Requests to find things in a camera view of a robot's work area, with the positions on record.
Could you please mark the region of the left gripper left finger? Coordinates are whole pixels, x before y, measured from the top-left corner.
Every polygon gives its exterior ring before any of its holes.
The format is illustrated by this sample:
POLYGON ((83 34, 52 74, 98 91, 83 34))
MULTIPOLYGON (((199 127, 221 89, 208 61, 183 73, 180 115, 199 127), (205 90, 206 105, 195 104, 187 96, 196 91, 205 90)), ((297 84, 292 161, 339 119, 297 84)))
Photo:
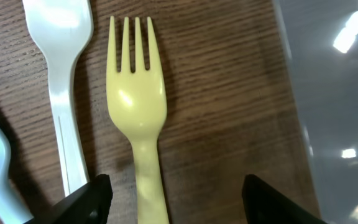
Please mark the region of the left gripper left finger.
POLYGON ((110 176, 99 174, 26 224, 106 224, 112 198, 110 176))

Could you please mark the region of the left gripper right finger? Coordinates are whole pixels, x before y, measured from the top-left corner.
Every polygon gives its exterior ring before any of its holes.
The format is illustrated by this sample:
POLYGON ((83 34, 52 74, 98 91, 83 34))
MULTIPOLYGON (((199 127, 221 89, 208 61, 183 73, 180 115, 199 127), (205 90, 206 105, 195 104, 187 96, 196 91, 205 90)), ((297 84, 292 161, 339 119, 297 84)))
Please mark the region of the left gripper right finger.
POLYGON ((248 224, 326 224, 254 174, 245 176, 242 200, 248 224))

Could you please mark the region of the yellow fork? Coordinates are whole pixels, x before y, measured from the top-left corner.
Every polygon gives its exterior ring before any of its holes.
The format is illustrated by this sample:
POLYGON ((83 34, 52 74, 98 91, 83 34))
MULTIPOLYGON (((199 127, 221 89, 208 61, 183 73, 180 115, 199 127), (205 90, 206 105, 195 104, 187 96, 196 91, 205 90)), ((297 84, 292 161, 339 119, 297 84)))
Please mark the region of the yellow fork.
POLYGON ((167 118, 162 63, 151 18, 147 19, 150 67, 145 67, 140 19, 135 19, 135 71, 131 71, 129 18, 124 19, 121 61, 117 61, 115 20, 110 18, 106 64, 108 112, 132 146, 138 223, 168 224, 157 140, 167 118))

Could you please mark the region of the white fork slanted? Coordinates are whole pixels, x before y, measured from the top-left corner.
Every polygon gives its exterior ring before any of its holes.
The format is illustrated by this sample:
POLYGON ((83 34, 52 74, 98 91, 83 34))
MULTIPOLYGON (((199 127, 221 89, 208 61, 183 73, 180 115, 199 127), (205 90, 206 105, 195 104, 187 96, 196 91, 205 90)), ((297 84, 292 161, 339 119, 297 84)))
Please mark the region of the white fork slanted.
POLYGON ((23 0, 29 34, 47 62, 48 92, 65 195, 89 181, 74 106, 77 61, 93 35, 88 0, 23 0))

